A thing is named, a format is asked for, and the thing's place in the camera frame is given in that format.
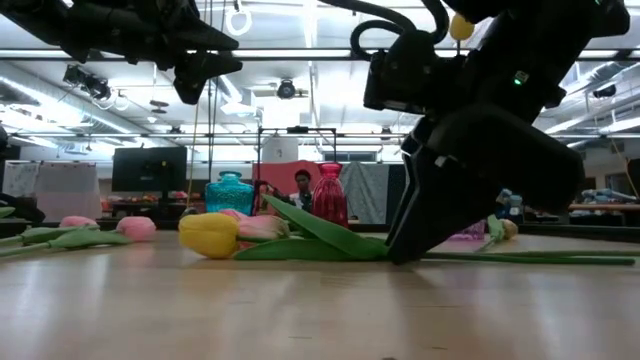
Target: desk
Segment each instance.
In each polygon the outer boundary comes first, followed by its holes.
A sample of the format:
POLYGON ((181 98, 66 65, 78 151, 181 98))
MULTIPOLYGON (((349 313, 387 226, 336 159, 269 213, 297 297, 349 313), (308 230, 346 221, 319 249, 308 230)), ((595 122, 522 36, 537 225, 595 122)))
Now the desk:
POLYGON ((637 204, 571 204, 569 210, 619 212, 622 226, 640 226, 640 205, 637 204))
MULTIPOLYGON (((526 235, 508 246, 640 249, 526 235)), ((639 268, 213 261, 181 249, 175 232, 153 244, 0 266, 3 360, 602 360, 640 352, 639 268)))

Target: black robotic arm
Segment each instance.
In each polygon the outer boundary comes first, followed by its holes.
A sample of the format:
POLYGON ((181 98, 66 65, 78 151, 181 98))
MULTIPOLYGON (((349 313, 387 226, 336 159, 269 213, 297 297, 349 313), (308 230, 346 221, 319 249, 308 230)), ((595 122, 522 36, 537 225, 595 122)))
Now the black robotic arm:
POLYGON ((0 13, 47 44, 84 63, 91 50, 122 55, 130 64, 175 68, 180 99, 195 105, 205 82, 242 69, 230 56, 238 42, 200 20, 194 0, 0 0, 0 13))
POLYGON ((395 263, 492 214, 503 188, 540 210, 567 209, 582 159, 531 124, 560 104, 558 85, 591 39, 629 31, 622 0, 444 0, 471 23, 494 17, 480 45, 452 59, 435 51, 449 25, 440 0, 422 0, 434 32, 372 4, 321 1, 384 19, 351 36, 354 55, 371 62, 364 106, 423 115, 401 147, 409 184, 387 239, 395 263), (389 51, 360 47, 372 28, 399 35, 389 51))

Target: man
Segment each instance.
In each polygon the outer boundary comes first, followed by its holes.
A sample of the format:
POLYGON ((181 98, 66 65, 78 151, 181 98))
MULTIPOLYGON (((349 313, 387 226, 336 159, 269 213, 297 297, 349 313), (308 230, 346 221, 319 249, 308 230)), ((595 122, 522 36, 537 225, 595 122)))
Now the man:
POLYGON ((311 212, 313 192, 309 190, 311 185, 311 174, 307 170, 298 170, 295 175, 298 192, 289 195, 289 199, 298 208, 308 213, 311 212))

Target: pink vase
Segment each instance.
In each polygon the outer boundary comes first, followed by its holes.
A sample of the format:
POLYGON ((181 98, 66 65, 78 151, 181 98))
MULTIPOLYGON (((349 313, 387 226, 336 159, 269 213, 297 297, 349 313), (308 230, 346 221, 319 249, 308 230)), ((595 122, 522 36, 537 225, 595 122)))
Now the pink vase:
POLYGON ((338 179, 342 165, 324 163, 318 167, 322 178, 313 190, 311 212, 319 218, 348 227, 347 198, 338 179))

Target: green leaf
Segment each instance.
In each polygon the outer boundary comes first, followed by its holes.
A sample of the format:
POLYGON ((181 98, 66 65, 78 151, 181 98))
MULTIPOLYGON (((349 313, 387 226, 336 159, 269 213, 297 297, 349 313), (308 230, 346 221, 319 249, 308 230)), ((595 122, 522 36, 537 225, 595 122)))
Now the green leaf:
POLYGON ((7 216, 13 214, 16 211, 16 208, 11 206, 1 207, 0 208, 0 219, 6 218, 7 216))
POLYGON ((126 245, 131 240, 126 236, 103 231, 92 231, 88 229, 79 229, 61 235, 55 240, 49 241, 52 248, 57 249, 78 249, 99 245, 126 245))
POLYGON ((235 260, 357 261, 319 240, 288 239, 259 244, 236 253, 235 260))
POLYGON ((382 242, 365 239, 349 229, 313 216, 273 196, 263 195, 263 197, 276 211, 298 228, 304 229, 319 240, 342 250, 354 259, 378 260, 387 255, 387 247, 382 242))
POLYGON ((20 236, 25 245, 40 244, 76 230, 95 230, 98 228, 97 225, 70 226, 66 228, 31 228, 25 230, 20 236))

